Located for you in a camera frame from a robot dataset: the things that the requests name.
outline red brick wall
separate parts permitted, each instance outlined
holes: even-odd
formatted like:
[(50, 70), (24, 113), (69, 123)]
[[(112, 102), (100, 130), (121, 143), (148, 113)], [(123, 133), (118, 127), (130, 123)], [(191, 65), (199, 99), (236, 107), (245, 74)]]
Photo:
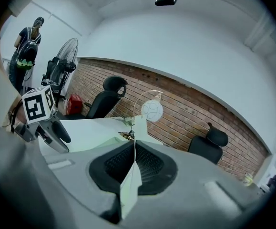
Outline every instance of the red brick wall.
[[(137, 67), (100, 60), (81, 59), (68, 88), (70, 94), (79, 95), (92, 103), (103, 91), (103, 81), (111, 75), (119, 75), (128, 82), (126, 95), (108, 114), (128, 117), (133, 115), (137, 97), (147, 90), (164, 92), (161, 104), (163, 117), (158, 122), (148, 122), (148, 133), (167, 146), (187, 151), (195, 135), (205, 136), (208, 122), (227, 133), (229, 143), (218, 165), (242, 179), (246, 172), (253, 175), (267, 156), (267, 150), (256, 135), (234, 114), (212, 98), (162, 75)], [(141, 109), (142, 101), (137, 103)]]

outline office chair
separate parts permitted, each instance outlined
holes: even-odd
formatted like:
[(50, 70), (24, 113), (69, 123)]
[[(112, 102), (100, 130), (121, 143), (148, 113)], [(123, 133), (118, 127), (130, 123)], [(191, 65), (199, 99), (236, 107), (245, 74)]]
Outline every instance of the office chair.
[(80, 113), (69, 114), (63, 116), (60, 112), (57, 112), (57, 117), (61, 120), (81, 120), (81, 119), (97, 119), (104, 118), (119, 100), (125, 96), (127, 81), (119, 76), (110, 76), (104, 83), (104, 91), (100, 92), (94, 99), (93, 103), (84, 103), (85, 106), (89, 107), (90, 110), (86, 116)]
[(217, 164), (223, 155), (221, 147), (228, 144), (228, 136), (226, 133), (213, 127), (208, 123), (210, 129), (206, 137), (194, 136), (190, 143), (188, 152), (202, 156), (214, 164)]
[(41, 80), (41, 84), (43, 86), (47, 86), (48, 84), (45, 82), (46, 79), (50, 79), (51, 73), (53, 71), (53, 69), (55, 68), (56, 64), (58, 63), (59, 58), (54, 57), (52, 60), (48, 61), (48, 66), (47, 66), (47, 72), (46, 74), (42, 75), (42, 80)]

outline white lamp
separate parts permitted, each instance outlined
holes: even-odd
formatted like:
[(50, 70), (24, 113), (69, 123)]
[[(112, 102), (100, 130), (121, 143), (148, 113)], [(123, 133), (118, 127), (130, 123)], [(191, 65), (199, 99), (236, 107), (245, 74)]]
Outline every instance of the white lamp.
[(135, 111), (135, 107), (136, 107), (136, 104), (137, 104), (138, 100), (140, 99), (141, 96), (143, 96), (144, 94), (149, 93), (149, 92), (158, 92), (159, 94), (157, 96), (155, 96), (154, 99), (148, 100), (142, 105), (141, 115), (145, 116), (147, 120), (152, 121), (152, 122), (156, 122), (162, 117), (163, 107), (160, 103), (160, 99), (161, 99), (161, 94), (163, 92), (158, 91), (158, 90), (149, 90), (149, 91), (146, 91), (146, 92), (140, 94), (140, 96), (138, 97), (138, 99), (134, 103), (134, 106), (133, 106), (133, 121), (135, 120), (134, 111)]

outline red bag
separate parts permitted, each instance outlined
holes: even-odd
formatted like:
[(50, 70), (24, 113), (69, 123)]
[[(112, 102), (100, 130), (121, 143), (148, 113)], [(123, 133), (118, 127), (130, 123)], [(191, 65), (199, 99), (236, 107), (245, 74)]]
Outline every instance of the red bag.
[(71, 94), (68, 107), (67, 107), (67, 115), (80, 113), (82, 110), (82, 100), (80, 96)]

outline black backpack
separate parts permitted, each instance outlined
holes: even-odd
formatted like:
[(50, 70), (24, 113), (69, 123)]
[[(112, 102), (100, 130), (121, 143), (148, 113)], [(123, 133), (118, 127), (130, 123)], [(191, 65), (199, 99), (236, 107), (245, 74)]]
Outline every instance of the black backpack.
[(19, 51), (17, 54), (17, 67), (30, 70), (32, 66), (35, 65), (35, 58), (38, 51), (38, 46), (35, 40), (31, 39), (31, 28), (28, 28), (28, 39), (19, 46)]

